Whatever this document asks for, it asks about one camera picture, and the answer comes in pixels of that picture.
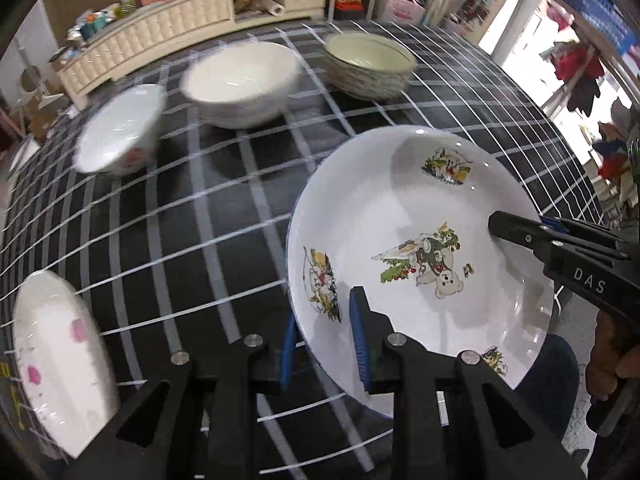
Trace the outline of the person's right hand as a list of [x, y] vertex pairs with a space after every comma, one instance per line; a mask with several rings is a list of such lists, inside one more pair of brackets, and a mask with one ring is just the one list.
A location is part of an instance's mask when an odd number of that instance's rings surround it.
[[585, 372], [586, 389], [593, 401], [608, 400], [620, 379], [639, 377], [639, 347], [619, 354], [614, 348], [615, 336], [614, 320], [600, 310]]

